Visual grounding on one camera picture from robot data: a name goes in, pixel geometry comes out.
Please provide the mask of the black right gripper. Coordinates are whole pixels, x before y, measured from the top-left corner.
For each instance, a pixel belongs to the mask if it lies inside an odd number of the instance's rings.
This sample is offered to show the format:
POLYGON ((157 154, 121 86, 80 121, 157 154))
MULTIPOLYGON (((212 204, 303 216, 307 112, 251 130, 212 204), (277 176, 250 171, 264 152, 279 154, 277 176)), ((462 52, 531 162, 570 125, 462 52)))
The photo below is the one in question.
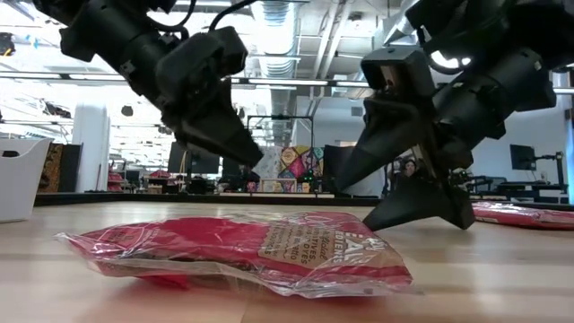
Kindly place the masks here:
MULTIPOLYGON (((472 150, 485 138, 506 134, 505 120, 515 111, 552 108, 556 94, 542 58, 520 48, 488 67, 466 70, 433 98, 437 164, 445 169, 467 168, 472 150)), ((335 184, 344 189, 419 146, 430 161, 434 151, 430 98, 399 100, 375 96, 364 100, 367 123, 335 184)), ((409 178, 363 219, 372 231, 438 217, 461 230, 475 221, 469 195, 450 185, 409 178)))

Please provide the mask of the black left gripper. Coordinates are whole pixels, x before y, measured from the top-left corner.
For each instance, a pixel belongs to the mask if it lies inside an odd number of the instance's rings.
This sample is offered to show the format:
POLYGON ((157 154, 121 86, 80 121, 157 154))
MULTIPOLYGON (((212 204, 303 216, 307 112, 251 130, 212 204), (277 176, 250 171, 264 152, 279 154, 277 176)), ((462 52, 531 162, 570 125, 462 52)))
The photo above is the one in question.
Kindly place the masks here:
POLYGON ((177 42, 124 42, 118 71, 131 89, 161 111, 161 122, 187 147, 202 148, 250 167, 263 157, 231 102, 230 79, 189 96, 178 112, 179 95, 165 79, 164 57, 177 42))

